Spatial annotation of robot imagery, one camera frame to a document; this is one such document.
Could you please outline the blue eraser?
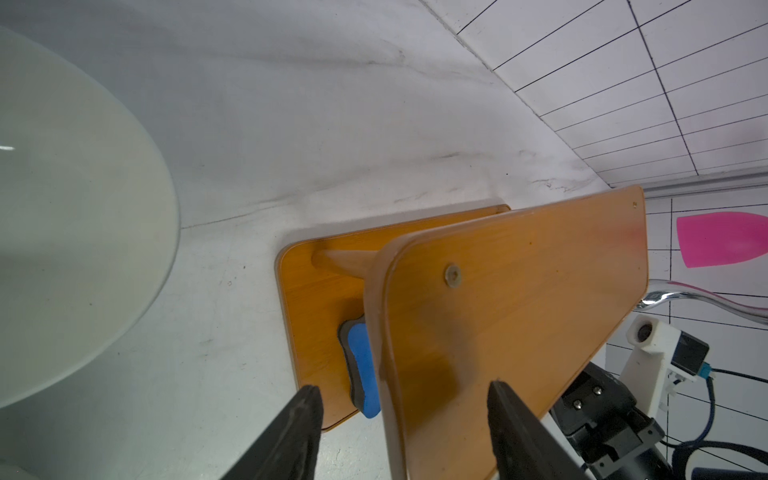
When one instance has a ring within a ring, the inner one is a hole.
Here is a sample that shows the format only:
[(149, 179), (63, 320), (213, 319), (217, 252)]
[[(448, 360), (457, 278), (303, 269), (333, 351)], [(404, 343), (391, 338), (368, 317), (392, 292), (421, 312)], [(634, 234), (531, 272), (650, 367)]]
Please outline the blue eraser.
[(337, 337), (346, 362), (352, 404), (364, 417), (375, 418), (381, 406), (365, 317), (343, 322)]

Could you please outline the two-tier wooden shelf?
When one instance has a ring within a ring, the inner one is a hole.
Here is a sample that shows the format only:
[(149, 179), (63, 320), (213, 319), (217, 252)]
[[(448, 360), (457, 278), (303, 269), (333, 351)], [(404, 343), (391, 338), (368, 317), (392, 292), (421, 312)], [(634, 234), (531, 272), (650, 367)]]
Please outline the two-tier wooden shelf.
[(337, 332), (361, 318), (392, 475), (488, 479), (490, 383), (544, 416), (645, 294), (644, 193), (304, 240), (278, 254), (276, 275), (296, 380), (321, 390), (323, 432), (358, 414)]

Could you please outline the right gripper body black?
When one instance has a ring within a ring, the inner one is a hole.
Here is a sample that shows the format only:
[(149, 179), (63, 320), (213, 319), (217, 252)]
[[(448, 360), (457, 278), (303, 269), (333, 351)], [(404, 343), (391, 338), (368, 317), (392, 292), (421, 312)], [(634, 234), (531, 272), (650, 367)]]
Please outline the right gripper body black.
[(555, 424), (597, 479), (672, 479), (657, 448), (663, 430), (629, 389), (589, 363), (550, 409)]

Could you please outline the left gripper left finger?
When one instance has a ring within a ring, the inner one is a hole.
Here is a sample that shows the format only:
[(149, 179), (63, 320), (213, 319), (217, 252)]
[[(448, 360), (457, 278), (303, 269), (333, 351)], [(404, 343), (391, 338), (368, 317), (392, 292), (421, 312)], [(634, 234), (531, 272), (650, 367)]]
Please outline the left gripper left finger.
[(323, 413), (320, 389), (301, 387), (223, 479), (313, 479)]

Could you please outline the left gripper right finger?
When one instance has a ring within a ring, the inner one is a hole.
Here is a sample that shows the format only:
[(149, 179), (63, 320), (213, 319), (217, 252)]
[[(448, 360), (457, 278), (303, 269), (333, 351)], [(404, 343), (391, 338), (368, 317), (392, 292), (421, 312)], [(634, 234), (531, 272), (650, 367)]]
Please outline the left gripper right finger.
[(500, 479), (588, 479), (507, 383), (490, 383), (487, 409)]

